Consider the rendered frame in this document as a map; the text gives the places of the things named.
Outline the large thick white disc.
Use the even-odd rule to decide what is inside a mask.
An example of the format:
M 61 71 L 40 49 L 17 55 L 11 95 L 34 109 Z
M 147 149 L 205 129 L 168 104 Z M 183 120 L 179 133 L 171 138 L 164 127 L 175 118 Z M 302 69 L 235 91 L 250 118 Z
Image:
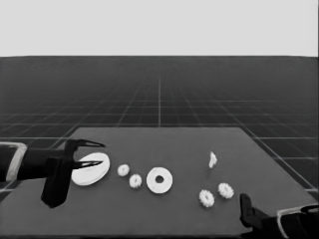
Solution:
M 88 186 L 98 182 L 109 171 L 111 161 L 103 152 L 93 152 L 80 159 L 80 162 L 98 161 L 98 165 L 74 169 L 72 181 L 80 186 Z

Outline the small white T-shaped piece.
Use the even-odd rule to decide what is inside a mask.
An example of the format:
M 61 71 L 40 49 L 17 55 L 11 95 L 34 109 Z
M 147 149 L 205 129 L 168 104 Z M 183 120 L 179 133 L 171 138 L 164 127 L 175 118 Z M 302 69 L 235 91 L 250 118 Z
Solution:
M 210 152 L 210 160 L 209 160 L 209 168 L 213 168 L 217 163 L 216 155 L 213 153 L 213 151 Z

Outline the white round carrier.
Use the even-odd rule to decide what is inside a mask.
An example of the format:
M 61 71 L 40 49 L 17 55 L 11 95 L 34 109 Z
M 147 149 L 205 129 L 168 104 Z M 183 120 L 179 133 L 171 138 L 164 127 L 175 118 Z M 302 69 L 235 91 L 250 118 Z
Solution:
M 147 175 L 147 186 L 152 193 L 167 193 L 171 189 L 172 184 L 172 174 L 164 167 L 154 167 Z

